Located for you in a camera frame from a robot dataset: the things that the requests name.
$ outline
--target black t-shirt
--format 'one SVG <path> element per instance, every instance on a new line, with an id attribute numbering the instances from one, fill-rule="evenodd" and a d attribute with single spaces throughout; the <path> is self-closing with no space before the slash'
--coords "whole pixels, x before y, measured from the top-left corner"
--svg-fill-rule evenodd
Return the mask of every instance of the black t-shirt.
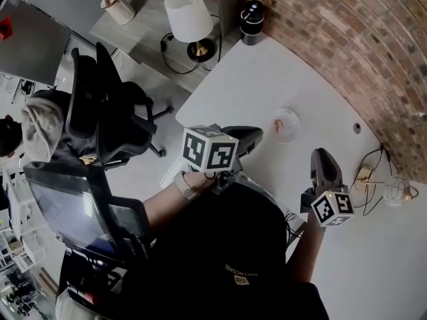
<path id="1" fill-rule="evenodd" d="M 123 288 L 129 279 L 143 281 L 137 298 L 160 313 L 277 310 L 286 319 L 294 312 L 328 319 L 314 285 L 286 281 L 285 224 L 276 205 L 246 186 L 207 191 L 159 234 L 153 260 Z"/>

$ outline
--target chair armrest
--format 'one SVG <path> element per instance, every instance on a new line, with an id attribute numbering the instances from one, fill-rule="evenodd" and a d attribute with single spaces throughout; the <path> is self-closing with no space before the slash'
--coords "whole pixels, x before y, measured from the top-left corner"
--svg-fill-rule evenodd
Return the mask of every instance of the chair armrest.
<path id="1" fill-rule="evenodd" d="M 157 125 L 155 125 L 152 122 L 147 121 L 146 119 L 142 119 L 141 117 L 137 115 L 132 115 L 131 120 L 139 125 L 143 130 L 147 131 L 148 133 L 154 135 L 157 131 Z"/>
<path id="2" fill-rule="evenodd" d="M 112 163 L 105 163 L 103 164 L 103 168 L 104 168 L 104 171 L 108 171 L 109 169 L 127 165 L 128 162 L 129 162 L 129 159 L 122 159 L 119 161 L 114 161 Z"/>

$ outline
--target white mug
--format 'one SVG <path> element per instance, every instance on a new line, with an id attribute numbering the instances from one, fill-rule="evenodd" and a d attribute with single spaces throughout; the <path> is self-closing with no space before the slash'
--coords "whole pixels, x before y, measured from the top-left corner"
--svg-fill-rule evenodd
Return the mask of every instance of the white mug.
<path id="1" fill-rule="evenodd" d="M 417 198 L 418 190 L 409 184 L 406 178 L 401 175 L 393 175 L 386 183 L 383 197 L 388 206 L 400 207 L 405 202 Z"/>
<path id="2" fill-rule="evenodd" d="M 101 8 L 105 9 L 119 25 L 129 23 L 136 14 L 126 0 L 102 0 Z"/>

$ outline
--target lamp base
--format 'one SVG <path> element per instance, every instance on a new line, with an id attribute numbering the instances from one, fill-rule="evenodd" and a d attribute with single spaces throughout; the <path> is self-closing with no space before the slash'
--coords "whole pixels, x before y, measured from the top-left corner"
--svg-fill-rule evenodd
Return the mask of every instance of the lamp base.
<path id="1" fill-rule="evenodd" d="M 203 63 L 209 61 L 215 55 L 215 44 L 210 39 L 202 39 L 195 43 L 190 43 L 187 47 L 188 57 L 192 61 Z"/>

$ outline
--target black cylindrical speaker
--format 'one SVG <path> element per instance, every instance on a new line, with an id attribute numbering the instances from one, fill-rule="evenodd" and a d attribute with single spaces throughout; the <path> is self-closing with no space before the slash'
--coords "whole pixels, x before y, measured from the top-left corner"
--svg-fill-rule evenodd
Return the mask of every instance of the black cylindrical speaker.
<path id="1" fill-rule="evenodd" d="M 245 4 L 240 14 L 240 39 L 246 45 L 255 45 L 264 25 L 264 5 L 261 1 L 251 0 Z"/>

